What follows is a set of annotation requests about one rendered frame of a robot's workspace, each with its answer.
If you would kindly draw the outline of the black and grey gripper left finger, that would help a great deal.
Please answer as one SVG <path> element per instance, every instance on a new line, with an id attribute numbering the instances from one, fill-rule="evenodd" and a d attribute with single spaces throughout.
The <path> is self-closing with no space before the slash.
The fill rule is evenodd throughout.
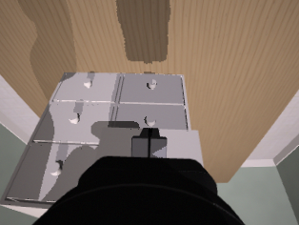
<path id="1" fill-rule="evenodd" d="M 150 157 L 150 128 L 131 138 L 131 157 Z"/>

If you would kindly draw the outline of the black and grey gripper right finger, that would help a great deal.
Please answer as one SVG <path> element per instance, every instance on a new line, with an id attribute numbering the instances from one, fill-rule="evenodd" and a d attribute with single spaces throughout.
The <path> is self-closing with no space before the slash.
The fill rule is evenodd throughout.
<path id="1" fill-rule="evenodd" d="M 167 138 L 160 136 L 158 128 L 150 128 L 149 157 L 167 158 Z"/>

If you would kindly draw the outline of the small grey chest of drawers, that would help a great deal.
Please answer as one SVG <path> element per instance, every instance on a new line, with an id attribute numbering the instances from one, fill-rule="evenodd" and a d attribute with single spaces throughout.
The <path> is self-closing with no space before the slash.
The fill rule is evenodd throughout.
<path id="1" fill-rule="evenodd" d="M 54 102 L 53 99 L 55 95 L 57 94 L 65 76 L 67 73 L 73 73 L 73 74 L 121 74 L 121 79 L 120 79 L 120 84 L 119 84 L 119 89 L 116 97 L 116 102 L 115 103 L 83 103 L 83 102 Z M 121 91 L 123 87 L 123 82 L 124 82 L 124 77 L 125 74 L 128 75 L 165 75 L 165 76 L 181 76 L 181 81 L 182 81 L 182 90 L 183 90 L 183 97 L 184 97 L 184 105 L 152 105 L 152 104 L 120 104 L 120 96 L 121 96 Z M 118 107 L 119 106 L 144 106 L 144 107 L 177 107 L 177 108 L 185 108 L 185 115 L 186 115 L 186 122 L 187 122 L 187 130 L 191 130 L 190 127 L 190 120 L 189 120 L 189 106 L 188 106 L 188 100 L 187 100 L 187 93 L 186 93 L 186 86 L 185 86 L 185 79 L 183 74 L 153 74 L 153 73 L 109 73 L 109 72 L 64 72 L 61 80 L 59 81 L 52 97 L 50 98 L 50 101 L 45 108 L 39 122 L 37 123 L 30 140 L 23 151 L 20 160 L 10 178 L 10 181 L 7 185 L 6 190 L 4 191 L 1 199 L 0 199 L 0 205 L 5 206 L 7 208 L 13 209 L 15 211 L 27 214 L 27 215 L 32 215 L 36 217 L 40 217 L 48 208 L 50 208 L 52 205 L 48 204 L 36 204 L 36 203 L 26 203 L 26 202 L 15 202 L 14 200 L 11 200 L 7 198 L 8 193 L 10 191 L 10 188 L 13 184 L 13 181 L 15 177 L 17 176 L 20 167 L 29 151 L 30 145 L 32 146 L 52 146 L 52 147 L 71 147 L 71 148 L 92 148 L 92 149 L 98 149 L 98 146 L 95 145 L 73 145 L 73 144 L 53 144 L 53 143 L 35 143 L 33 141 L 34 137 L 36 136 L 51 104 L 76 104 L 76 105 L 112 105 L 114 106 L 114 111 L 113 111 L 113 116 L 111 120 L 111 128 L 115 127 L 115 122 L 116 122 L 116 116 L 118 112 Z"/>

